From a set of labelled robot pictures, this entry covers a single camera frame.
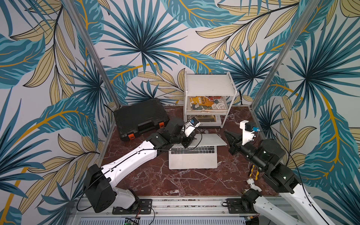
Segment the silver laptop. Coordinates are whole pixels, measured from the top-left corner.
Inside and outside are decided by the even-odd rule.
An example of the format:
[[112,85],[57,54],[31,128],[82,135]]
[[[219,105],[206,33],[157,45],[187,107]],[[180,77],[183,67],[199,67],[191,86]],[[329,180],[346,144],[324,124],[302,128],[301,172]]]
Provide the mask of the silver laptop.
[[226,146],[218,134],[196,134],[187,148],[174,145],[169,152],[169,169],[214,169],[218,166],[218,147]]

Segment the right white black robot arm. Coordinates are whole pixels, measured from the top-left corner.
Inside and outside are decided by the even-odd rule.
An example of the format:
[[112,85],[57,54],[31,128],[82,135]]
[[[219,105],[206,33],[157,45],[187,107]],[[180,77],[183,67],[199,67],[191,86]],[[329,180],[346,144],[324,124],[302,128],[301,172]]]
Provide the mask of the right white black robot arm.
[[312,199],[302,180],[289,167],[281,163],[285,151],[272,139],[262,140],[258,147],[245,142],[245,136],[225,132],[231,154],[239,153],[262,173],[263,180],[281,195],[298,213],[296,219],[270,203],[258,186],[250,183],[250,189],[241,197],[245,212],[256,212],[277,225],[332,225],[333,221]]

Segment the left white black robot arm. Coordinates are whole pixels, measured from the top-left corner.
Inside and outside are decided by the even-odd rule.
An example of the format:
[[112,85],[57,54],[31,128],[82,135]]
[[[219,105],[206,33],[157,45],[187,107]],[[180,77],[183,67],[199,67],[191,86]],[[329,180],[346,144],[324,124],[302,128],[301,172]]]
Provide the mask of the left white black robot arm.
[[188,147],[195,138],[195,129],[200,124],[195,117],[188,122],[173,118],[125,156],[103,166],[91,166],[86,173],[83,187],[83,195],[87,197],[91,208],[96,213],[109,207],[121,207],[128,212],[136,211],[140,206],[139,197],[130,189],[119,189],[116,186],[128,174],[163,152],[170,151],[174,145]]

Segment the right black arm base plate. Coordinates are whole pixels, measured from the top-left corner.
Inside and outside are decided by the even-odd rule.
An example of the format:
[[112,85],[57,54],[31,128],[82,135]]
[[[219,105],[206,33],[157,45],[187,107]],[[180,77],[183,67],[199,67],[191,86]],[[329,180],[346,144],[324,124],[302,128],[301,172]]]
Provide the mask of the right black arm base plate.
[[253,204],[242,198],[228,198],[225,201],[229,214],[255,213]]

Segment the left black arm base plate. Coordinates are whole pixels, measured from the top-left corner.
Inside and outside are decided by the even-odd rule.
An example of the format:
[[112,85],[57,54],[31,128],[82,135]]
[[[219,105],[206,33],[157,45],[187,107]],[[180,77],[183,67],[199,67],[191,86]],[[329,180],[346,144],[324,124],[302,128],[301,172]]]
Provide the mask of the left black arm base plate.
[[152,199],[139,199],[129,209],[113,207],[113,215],[150,215],[152,213]]

